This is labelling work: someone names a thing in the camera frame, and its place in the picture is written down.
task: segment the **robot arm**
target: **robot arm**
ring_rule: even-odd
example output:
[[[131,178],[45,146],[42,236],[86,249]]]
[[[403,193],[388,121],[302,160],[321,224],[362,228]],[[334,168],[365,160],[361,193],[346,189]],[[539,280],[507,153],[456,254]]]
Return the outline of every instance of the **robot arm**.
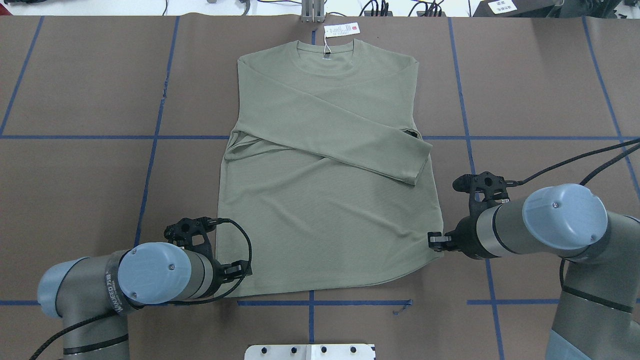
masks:
[[[221,265],[213,258],[207,232],[224,222],[237,225],[231,219],[183,218],[165,230],[169,243],[144,243],[50,268],[38,285],[45,314],[62,318],[65,328],[100,317],[64,335],[64,358],[127,360],[128,314],[147,304],[207,298],[223,283],[251,275],[251,250],[248,261]],[[205,241],[193,245],[196,235]]]
[[[471,215],[445,236],[431,233],[429,246],[474,259],[549,252],[568,260],[547,360],[637,359],[640,325],[632,312],[640,289],[640,221],[607,212],[581,185],[544,188],[513,202],[508,186],[489,172],[456,180],[454,188],[470,194]]]

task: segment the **red object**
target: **red object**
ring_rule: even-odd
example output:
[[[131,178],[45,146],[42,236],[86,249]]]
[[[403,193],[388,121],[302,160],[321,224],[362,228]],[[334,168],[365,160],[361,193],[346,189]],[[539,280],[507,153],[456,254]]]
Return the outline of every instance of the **red object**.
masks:
[[[4,5],[0,4],[0,15],[11,15],[11,13],[4,7]]]

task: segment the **white price tag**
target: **white price tag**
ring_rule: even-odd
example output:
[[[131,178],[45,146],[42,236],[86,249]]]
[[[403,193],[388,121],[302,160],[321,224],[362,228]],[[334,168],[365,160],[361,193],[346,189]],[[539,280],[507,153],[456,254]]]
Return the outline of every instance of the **white price tag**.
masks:
[[[357,22],[352,22],[350,24],[340,24],[340,25],[325,25],[324,26],[324,37],[327,38],[335,38],[335,37],[343,37],[346,35],[353,35],[360,33],[360,26]]]
[[[492,3],[488,3],[488,5],[494,14],[514,12],[518,10],[518,8],[513,4],[512,0],[498,0]]]

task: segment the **clothing tag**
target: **clothing tag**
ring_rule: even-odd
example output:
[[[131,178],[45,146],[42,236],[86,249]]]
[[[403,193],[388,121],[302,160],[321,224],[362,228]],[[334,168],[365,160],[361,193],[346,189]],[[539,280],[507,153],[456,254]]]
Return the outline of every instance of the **clothing tag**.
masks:
[[[488,5],[494,14],[514,12],[518,10],[518,8],[513,4],[512,0],[498,0],[492,3],[488,3]]]
[[[327,38],[335,38],[335,37],[343,37],[346,35],[353,35],[360,33],[360,26],[357,22],[352,22],[350,24],[340,24],[340,25],[325,25],[324,26],[324,37]]]

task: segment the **white bracket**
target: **white bracket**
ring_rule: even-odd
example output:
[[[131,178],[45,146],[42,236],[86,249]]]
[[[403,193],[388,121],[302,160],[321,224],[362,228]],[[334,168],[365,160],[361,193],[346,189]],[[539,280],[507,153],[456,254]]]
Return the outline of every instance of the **white bracket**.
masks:
[[[375,360],[371,344],[253,345],[244,360]]]
[[[301,0],[302,22],[324,22],[324,0]]]

